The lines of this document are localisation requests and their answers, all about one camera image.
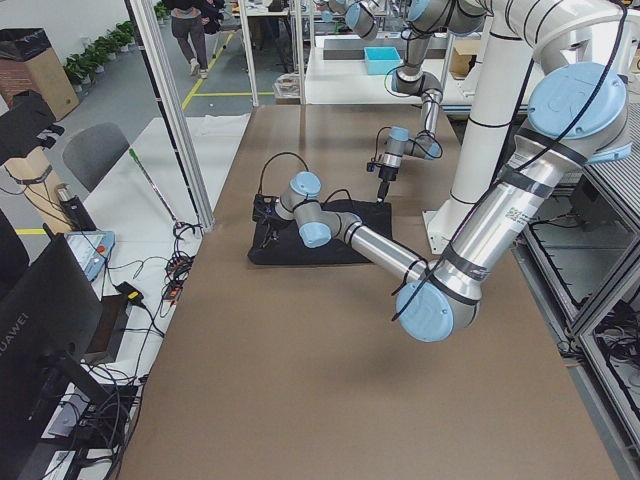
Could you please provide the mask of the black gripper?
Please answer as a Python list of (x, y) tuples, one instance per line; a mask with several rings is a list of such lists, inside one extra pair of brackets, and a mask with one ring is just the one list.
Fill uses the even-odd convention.
[(290, 224), (289, 220), (283, 219), (276, 213), (278, 202), (277, 196), (259, 193), (254, 196), (252, 220), (256, 223), (256, 227), (266, 228), (262, 238), (255, 242), (257, 248), (270, 248), (277, 244), (280, 231)]
[(395, 181), (397, 178), (398, 168), (378, 163), (373, 160), (370, 160), (367, 163), (368, 172), (373, 172), (376, 168), (379, 169), (378, 178), (380, 179), (380, 185), (376, 194), (376, 202), (383, 203), (388, 194), (390, 183)]

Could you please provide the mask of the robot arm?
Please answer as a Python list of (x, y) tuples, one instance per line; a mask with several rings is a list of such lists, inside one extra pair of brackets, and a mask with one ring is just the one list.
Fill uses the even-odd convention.
[(436, 115), (436, 78), (422, 70), (439, 29), (458, 35), (491, 20), (484, 66), (449, 199), (429, 222), (428, 262), (352, 212), (326, 210), (321, 183), (297, 173), (275, 197), (257, 195), (253, 220), (273, 241), (295, 226), (309, 248), (340, 240), (398, 275), (396, 320), (413, 338), (441, 341), (477, 316), (482, 283), (562, 177), (627, 158), (626, 77), (639, 15), (614, 1), (415, 1), (403, 31), (396, 93)]
[(401, 65), (391, 71), (391, 91), (421, 100), (421, 127), (414, 135), (403, 127), (392, 127), (385, 142), (385, 151), (374, 155), (367, 163), (366, 170), (377, 171), (380, 179), (377, 202), (385, 201), (389, 185), (396, 180), (405, 156), (431, 160), (443, 153), (435, 137), (443, 88), (435, 75), (422, 69), (430, 39), (442, 28), (455, 35), (468, 35), (483, 25), (485, 15), (484, 8), (467, 1), (411, 3), (407, 28), (401, 34), (406, 50)]

